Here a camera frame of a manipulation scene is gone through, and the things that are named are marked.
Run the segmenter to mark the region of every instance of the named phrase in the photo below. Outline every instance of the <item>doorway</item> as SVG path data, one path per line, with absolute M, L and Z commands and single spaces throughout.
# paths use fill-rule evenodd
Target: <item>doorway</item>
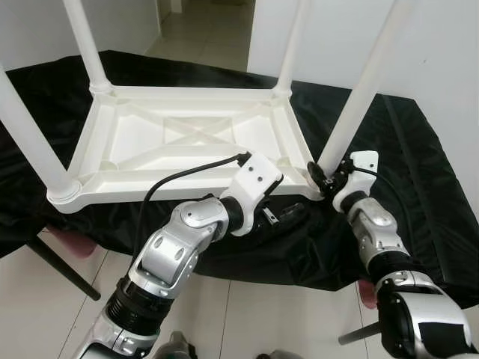
M 183 0 L 181 12 L 157 1 L 162 35 L 147 55 L 246 71 L 254 0 Z

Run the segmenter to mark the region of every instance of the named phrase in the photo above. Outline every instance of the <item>wall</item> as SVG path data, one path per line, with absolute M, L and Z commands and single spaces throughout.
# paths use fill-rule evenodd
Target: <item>wall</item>
M 158 36 L 155 0 L 83 0 L 99 50 L 143 54 Z M 5 69 L 78 54 L 62 0 L 0 0 Z
M 351 88 L 391 0 L 313 0 L 294 79 Z M 258 0 L 248 71 L 277 76 L 296 0 Z M 478 2 L 418 0 L 382 93 L 415 99 L 479 215 Z
M 171 12 L 182 13 L 186 9 L 189 0 L 171 0 Z
M 171 12 L 171 0 L 156 0 L 159 17 L 163 21 Z

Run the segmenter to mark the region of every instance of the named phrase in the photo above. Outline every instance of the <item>black cloth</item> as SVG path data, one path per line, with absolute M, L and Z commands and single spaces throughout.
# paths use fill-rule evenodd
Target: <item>black cloth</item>
M 274 78 L 266 76 L 121 52 L 102 52 L 101 58 L 115 85 L 270 88 L 275 84 Z M 14 70 L 8 75 L 67 166 L 91 104 L 80 57 Z M 291 103 L 315 159 L 349 93 L 342 88 L 293 83 Z M 355 150 L 379 152 L 379 172 L 406 202 L 412 238 L 396 198 L 376 181 L 371 195 L 396 217 L 398 232 L 410 253 L 461 306 L 478 304 L 479 226 L 439 139 L 415 101 L 376 96 L 351 143 L 350 151 Z M 21 224 L 29 228 L 31 223 L 33 231 L 42 221 L 84 233 L 104 248 L 131 253 L 139 203 L 96 204 L 72 215 L 61 214 L 45 200 L 44 186 L 3 127 L 0 151 L 0 226 L 11 229 Z M 149 203 L 145 237 L 168 220 L 177 204 Z M 330 202 L 275 196 L 268 206 L 283 216 L 280 227 L 271 229 L 259 220 L 253 233 L 242 238 L 228 236 L 211 245 L 201 255 L 196 272 L 326 290 L 338 290 L 367 277 L 350 226 Z M 0 254 L 11 250 L 0 238 Z

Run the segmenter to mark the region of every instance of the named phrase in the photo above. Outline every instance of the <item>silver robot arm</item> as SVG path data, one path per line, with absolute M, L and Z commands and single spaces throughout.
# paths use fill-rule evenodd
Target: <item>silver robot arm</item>
M 226 233 L 249 233 L 257 205 L 282 179 L 266 157 L 254 154 L 220 198 L 178 205 L 170 221 L 150 236 L 128 274 L 118 282 L 73 358 L 138 359 L 148 355 L 198 255 Z
M 310 173 L 358 240 L 375 285 L 384 348 L 395 358 L 479 358 L 461 308 L 410 256 L 393 215 L 369 197 L 377 162 L 376 152 L 363 151 L 352 153 L 333 179 L 322 179 L 319 168 Z

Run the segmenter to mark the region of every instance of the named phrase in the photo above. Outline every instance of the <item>floor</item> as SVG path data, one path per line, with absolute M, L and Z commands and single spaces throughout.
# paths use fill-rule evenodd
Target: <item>floor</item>
M 170 13 L 162 37 L 146 55 L 246 71 L 254 0 L 189 0 L 184 13 Z
M 102 248 L 78 260 L 49 233 L 41 237 L 102 298 L 87 298 L 27 247 L 6 256 L 0 260 L 0 358 L 69 359 L 129 265 L 128 256 Z M 479 308 L 466 315 L 479 344 Z M 181 330 L 200 359 L 254 359 L 277 348 L 305 359 L 389 358 L 378 336 L 337 343 L 340 334 L 376 318 L 359 303 L 354 285 L 333 293 L 195 275 L 174 302 L 156 346 Z

